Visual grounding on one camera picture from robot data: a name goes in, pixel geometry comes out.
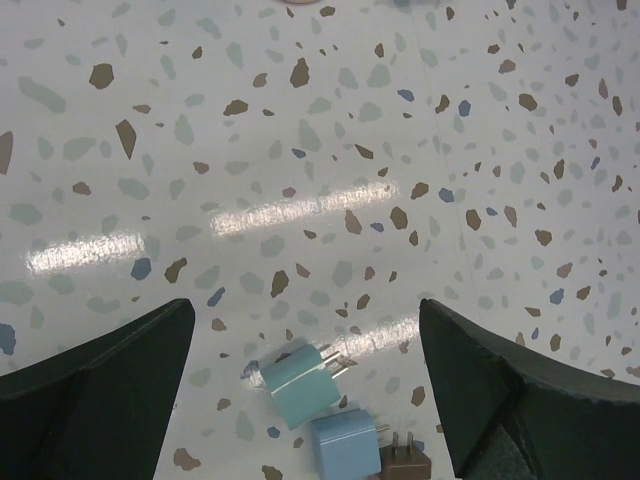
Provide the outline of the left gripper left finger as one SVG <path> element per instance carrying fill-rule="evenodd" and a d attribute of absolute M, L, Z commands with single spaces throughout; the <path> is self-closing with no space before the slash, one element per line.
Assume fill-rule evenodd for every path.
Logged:
<path fill-rule="evenodd" d="M 2 478 L 153 478 L 194 326 L 174 299 L 2 376 Z"/>

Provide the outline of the light blue plug adapter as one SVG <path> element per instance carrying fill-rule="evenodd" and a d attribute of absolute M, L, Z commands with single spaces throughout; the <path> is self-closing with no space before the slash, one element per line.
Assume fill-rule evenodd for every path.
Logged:
<path fill-rule="evenodd" d="M 377 424 L 367 410 L 325 416 L 310 425 L 320 479 L 367 479 L 381 472 L 379 434 L 389 426 Z"/>

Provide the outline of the brown pink plug adapter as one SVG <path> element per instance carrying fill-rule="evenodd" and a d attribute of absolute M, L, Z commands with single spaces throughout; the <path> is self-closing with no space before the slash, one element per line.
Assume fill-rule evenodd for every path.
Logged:
<path fill-rule="evenodd" d="M 429 480 L 432 474 L 431 459 L 414 444 L 413 434 L 408 432 L 401 444 L 397 432 L 393 432 L 389 445 L 380 449 L 382 480 Z"/>

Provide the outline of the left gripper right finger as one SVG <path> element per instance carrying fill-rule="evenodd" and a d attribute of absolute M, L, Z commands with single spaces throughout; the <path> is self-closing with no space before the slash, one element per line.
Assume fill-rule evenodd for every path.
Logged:
<path fill-rule="evenodd" d="M 434 299 L 419 331 L 458 479 L 636 479 L 639 388 L 555 361 Z"/>

